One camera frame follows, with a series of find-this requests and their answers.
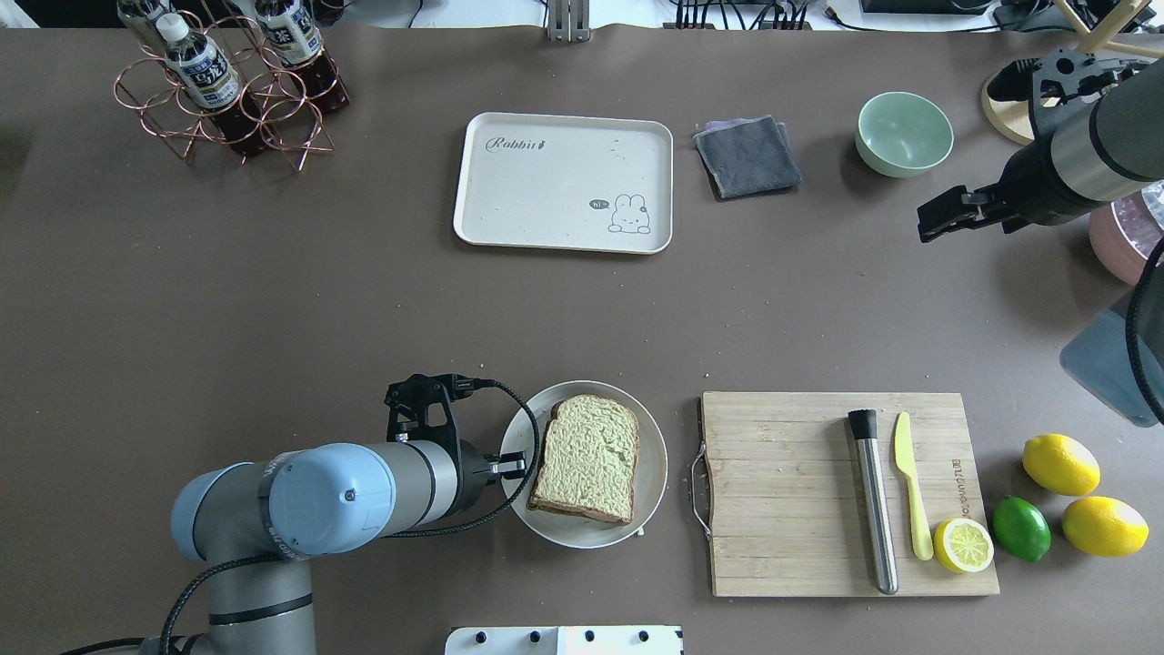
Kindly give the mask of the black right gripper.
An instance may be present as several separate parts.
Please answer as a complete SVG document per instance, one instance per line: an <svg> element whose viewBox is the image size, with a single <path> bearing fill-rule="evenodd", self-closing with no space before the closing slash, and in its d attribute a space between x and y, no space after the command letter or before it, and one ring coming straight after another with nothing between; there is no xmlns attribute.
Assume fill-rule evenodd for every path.
<svg viewBox="0 0 1164 655"><path fill-rule="evenodd" d="M1029 81L1034 140L977 190L954 186L920 205L920 242L1001 225L1056 227L1149 181L1149 66L1071 49L1037 58Z"/></svg>

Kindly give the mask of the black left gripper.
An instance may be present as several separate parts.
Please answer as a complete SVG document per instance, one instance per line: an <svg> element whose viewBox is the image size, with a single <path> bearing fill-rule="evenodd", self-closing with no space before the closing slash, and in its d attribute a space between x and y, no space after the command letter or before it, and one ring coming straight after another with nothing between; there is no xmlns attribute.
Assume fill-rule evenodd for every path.
<svg viewBox="0 0 1164 655"><path fill-rule="evenodd" d="M386 387L389 437L414 448L430 469L432 500L424 519L471 510L496 482L527 477L527 453L488 456L460 437L452 403L483 386L478 378L457 373L413 373Z"/></svg>

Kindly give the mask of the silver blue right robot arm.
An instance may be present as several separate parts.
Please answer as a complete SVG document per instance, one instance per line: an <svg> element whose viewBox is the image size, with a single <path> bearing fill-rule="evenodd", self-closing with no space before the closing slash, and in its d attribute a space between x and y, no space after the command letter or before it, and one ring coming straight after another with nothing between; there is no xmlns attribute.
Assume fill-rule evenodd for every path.
<svg viewBox="0 0 1164 655"><path fill-rule="evenodd" d="M1032 141L998 181L954 186L918 209L920 241L1001 225L1059 227L1161 181L1161 60L1098 59L1059 48L1003 66L995 101L1027 101ZM1161 245L1138 282L1060 354L1090 394L1143 428L1161 423Z"/></svg>

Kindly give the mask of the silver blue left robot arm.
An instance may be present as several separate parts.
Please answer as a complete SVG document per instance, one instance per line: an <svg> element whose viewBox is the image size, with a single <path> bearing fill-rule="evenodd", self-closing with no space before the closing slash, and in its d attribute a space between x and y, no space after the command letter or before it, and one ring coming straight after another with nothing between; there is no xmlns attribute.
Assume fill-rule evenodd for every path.
<svg viewBox="0 0 1164 655"><path fill-rule="evenodd" d="M382 443L320 444L201 474L182 489L171 532L206 569L141 654L313 654L308 561L383 537L428 537L501 479L527 486L541 434L524 451L480 453L457 435L452 403L494 378L416 373L386 389Z"/></svg>

